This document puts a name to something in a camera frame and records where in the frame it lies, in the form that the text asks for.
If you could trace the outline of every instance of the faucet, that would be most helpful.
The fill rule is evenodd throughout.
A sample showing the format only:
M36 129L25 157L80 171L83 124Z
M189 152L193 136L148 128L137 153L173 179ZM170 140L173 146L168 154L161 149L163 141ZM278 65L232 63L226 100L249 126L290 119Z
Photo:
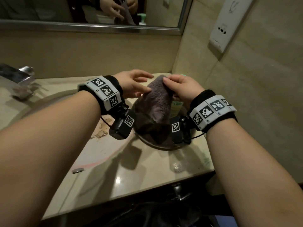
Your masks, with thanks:
M16 69L0 63L0 85L19 99L34 95L30 89L30 84L35 80L33 75L34 69L30 66Z

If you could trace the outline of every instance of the gray towel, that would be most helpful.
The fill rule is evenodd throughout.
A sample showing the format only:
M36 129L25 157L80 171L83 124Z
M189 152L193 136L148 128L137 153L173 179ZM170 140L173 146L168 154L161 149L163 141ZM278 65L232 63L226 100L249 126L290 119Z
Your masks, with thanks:
M134 105L137 112L135 131L146 140L156 144L171 143L169 139L169 116L173 91L163 83L164 75L158 76L148 87L151 92L143 94Z

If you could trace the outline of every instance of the sink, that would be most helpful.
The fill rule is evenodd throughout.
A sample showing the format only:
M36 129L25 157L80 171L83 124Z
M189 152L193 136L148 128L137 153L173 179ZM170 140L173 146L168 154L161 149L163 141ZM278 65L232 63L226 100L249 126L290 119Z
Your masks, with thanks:
M26 110L21 111L21 113L19 113L11 123L42 110L47 106L67 99L75 93L76 90L70 90L45 97L36 103L33 103L33 105L28 107ZM128 100L125 100L125 102L131 108L132 104ZM114 122L114 119L110 115L105 115L103 118L110 125ZM126 147L127 143L134 136L134 132L132 130L127 139L116 140L108 134L108 130L109 127L100 119L91 138L71 167L71 171L73 173L97 166L116 156Z

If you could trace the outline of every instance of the countertop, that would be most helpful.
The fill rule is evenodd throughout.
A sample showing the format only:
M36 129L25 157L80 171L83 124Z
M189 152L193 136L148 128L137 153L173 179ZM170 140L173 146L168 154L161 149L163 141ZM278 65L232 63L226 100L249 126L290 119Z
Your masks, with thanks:
M20 119L37 104L75 92L90 77L38 79L35 96L25 102L13 99L0 88L0 129ZM119 197L135 194L214 170L204 136L186 147L162 151L136 136L111 160L83 172L68 172L56 191L44 219Z

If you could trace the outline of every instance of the electrical outlet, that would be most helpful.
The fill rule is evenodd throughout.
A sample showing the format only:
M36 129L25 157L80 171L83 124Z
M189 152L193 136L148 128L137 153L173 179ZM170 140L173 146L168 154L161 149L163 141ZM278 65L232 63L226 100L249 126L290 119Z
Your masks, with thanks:
M223 53L253 0L225 0L209 42Z

